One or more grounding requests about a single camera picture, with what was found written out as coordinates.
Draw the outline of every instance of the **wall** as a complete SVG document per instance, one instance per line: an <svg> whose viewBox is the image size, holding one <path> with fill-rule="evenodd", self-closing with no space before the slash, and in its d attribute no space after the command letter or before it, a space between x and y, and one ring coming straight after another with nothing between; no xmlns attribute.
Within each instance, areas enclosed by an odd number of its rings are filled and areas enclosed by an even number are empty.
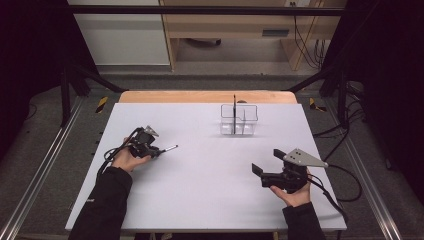
<svg viewBox="0 0 424 240"><path fill-rule="evenodd" d="M159 5L156 0L68 0L70 5ZM160 15L75 14L96 65L169 65Z"/></svg>

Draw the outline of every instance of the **human hand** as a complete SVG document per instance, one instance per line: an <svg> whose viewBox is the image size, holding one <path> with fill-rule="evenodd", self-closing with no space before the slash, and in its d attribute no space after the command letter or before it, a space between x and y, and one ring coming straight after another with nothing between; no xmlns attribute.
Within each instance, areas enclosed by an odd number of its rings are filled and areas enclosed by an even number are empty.
<svg viewBox="0 0 424 240"><path fill-rule="evenodd" d="M150 155L143 158L135 158L128 147L125 147L119 151L112 162L112 167L122 168L126 172L132 172L135 167L146 163L151 159Z"/></svg>
<svg viewBox="0 0 424 240"><path fill-rule="evenodd" d="M276 186L271 186L270 189L277 197L281 198L287 204L287 206L298 207L300 205L311 202L311 183L309 181L301 189L291 194L286 193Z"/></svg>

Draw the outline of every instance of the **black sleeve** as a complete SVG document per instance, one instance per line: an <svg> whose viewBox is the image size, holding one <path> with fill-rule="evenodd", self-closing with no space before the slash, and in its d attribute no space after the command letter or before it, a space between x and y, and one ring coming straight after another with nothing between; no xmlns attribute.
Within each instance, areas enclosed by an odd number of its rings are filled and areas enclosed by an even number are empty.
<svg viewBox="0 0 424 240"><path fill-rule="evenodd" d="M131 185L127 172L107 168L78 215L69 239L119 240Z"/></svg>
<svg viewBox="0 0 424 240"><path fill-rule="evenodd" d="M286 207L283 213L288 226L288 240L325 239L312 202L298 207Z"/></svg>

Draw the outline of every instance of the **gray floor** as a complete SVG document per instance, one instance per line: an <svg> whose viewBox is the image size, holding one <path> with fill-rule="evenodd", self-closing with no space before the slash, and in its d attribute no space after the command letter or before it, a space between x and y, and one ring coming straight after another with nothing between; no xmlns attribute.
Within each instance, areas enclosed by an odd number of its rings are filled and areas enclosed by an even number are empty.
<svg viewBox="0 0 424 240"><path fill-rule="evenodd" d="M271 40L223 40L221 46L187 41L181 45L174 72L144 70L126 75L109 72L104 77L130 89L281 90L316 72L306 64L298 72L288 70L287 60L282 54L278 41ZM19 238L28 234L36 234L32 235L33 238L42 234L41 239L67 235L64 226L70 214L70 206L78 195L113 103L119 98L119 94L91 81L89 83L92 92L89 97L83 98L75 124L19 229ZM297 94L313 133L336 124L331 111L322 112L309 107L311 97L317 106L325 106L329 110L334 106L333 98L319 97L316 91L318 87L319 83ZM103 96L109 97L105 109L102 113L95 113ZM1 226L12 215L59 131L60 90L54 88L39 94L31 103L37 107L35 115L24 123L9 153L0 162ZM321 157L324 158L340 139L340 136L317 138ZM384 156L366 122L358 119L352 123L349 141L370 173L375 190L383 199L402 239L424 239L423 206L409 189L402 174L386 169ZM346 144L341 145L328 161L355 172L352 164L355 159L346 151L348 147ZM337 197L351 198L356 194L356 185L349 176L333 169L327 172ZM343 203L343 207L350 221L342 239L398 239L384 235L378 213L373 207L372 196L370 198L364 194L356 202ZM334 239L335 234L328 233L328 238Z"/></svg>

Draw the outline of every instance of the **black curtain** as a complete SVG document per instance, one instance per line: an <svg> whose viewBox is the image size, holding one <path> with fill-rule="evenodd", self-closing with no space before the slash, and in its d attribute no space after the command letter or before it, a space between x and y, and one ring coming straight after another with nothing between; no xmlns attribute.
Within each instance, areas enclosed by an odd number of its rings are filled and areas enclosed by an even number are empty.
<svg viewBox="0 0 424 240"><path fill-rule="evenodd" d="M25 121L30 99L60 85L65 63L78 63L98 74L73 14L47 10L46 4L68 3L0 2L0 159ZM83 76L73 77L85 83Z"/></svg>
<svg viewBox="0 0 424 240"><path fill-rule="evenodd" d="M364 9L374 0L350 0ZM342 17L324 68L366 16ZM343 58L348 81L364 85L364 107L388 163L424 203L424 2L382 0Z"/></svg>

